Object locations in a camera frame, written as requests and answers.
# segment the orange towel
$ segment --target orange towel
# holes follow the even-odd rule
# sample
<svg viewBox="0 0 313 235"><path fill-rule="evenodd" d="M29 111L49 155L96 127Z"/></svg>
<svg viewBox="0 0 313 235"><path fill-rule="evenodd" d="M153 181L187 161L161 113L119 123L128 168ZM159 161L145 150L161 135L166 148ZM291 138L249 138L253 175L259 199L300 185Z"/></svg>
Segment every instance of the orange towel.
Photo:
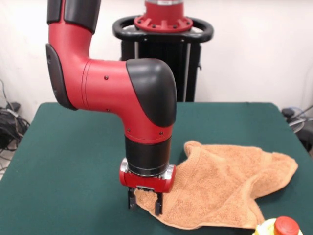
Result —
<svg viewBox="0 0 313 235"><path fill-rule="evenodd" d="M135 192L139 206L179 229L255 229L264 222L255 199L285 187L298 168L291 157L257 147L190 141L184 149L188 159L177 167L172 191L164 194L162 215L155 216L155 193Z"/></svg>

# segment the yellow bottle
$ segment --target yellow bottle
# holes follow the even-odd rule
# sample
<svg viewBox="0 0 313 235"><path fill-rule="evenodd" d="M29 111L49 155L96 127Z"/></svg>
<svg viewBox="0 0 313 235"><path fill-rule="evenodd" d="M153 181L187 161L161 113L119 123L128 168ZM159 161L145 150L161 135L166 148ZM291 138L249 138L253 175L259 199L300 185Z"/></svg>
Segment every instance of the yellow bottle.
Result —
<svg viewBox="0 0 313 235"><path fill-rule="evenodd" d="M269 219L258 225L252 235L303 235L303 233L300 231L297 222L289 217L282 216L277 219Z"/></svg>

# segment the black joint cover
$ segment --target black joint cover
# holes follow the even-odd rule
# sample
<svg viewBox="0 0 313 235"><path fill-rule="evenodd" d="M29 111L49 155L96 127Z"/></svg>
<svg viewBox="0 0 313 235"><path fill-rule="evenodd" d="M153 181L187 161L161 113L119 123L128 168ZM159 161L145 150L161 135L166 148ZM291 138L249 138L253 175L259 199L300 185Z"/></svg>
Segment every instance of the black joint cover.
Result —
<svg viewBox="0 0 313 235"><path fill-rule="evenodd" d="M159 127L173 125L177 93L170 67L158 59L132 59L126 65L136 96L149 120Z"/></svg>
<svg viewBox="0 0 313 235"><path fill-rule="evenodd" d="M62 0L48 0L47 23L58 22L61 19Z"/></svg>
<svg viewBox="0 0 313 235"><path fill-rule="evenodd" d="M128 169L140 176L164 173L170 160L172 138L155 144L137 143L125 137Z"/></svg>
<svg viewBox="0 0 313 235"><path fill-rule="evenodd" d="M51 85L57 101L65 108L77 110L68 99L63 78L62 66L57 52L50 44L46 44L45 48L47 53Z"/></svg>
<svg viewBox="0 0 313 235"><path fill-rule="evenodd" d="M66 0L64 20L95 33L101 0Z"/></svg>

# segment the green table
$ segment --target green table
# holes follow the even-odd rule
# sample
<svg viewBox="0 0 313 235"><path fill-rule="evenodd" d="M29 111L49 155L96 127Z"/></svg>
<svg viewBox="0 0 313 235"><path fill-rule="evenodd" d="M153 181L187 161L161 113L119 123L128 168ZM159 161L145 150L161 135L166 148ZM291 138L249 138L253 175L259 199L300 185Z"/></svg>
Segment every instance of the green table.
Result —
<svg viewBox="0 0 313 235"><path fill-rule="evenodd" d="M287 215L313 234L313 161L268 103L180 103L171 163L183 144L253 145L286 153L299 164L284 189L258 199L266 218ZM0 182L1 235L250 235L251 230L167 227L146 211L127 209L119 182L123 127L112 114L43 104Z"/></svg>

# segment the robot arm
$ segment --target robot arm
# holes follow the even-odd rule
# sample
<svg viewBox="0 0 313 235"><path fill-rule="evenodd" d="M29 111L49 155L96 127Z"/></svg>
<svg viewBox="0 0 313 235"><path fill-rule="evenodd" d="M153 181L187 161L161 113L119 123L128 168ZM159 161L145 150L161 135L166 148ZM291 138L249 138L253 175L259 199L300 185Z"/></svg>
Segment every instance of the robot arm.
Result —
<svg viewBox="0 0 313 235"><path fill-rule="evenodd" d="M169 191L168 182L167 187L156 190L152 181L145 183L142 178L160 176L168 170L176 119L174 76L166 63L156 59L91 59L89 47L100 3L48 0L46 54L54 94L62 106L72 110L119 115L125 128L127 158L122 184L134 188L140 181L146 184L140 185L143 188Z"/></svg>

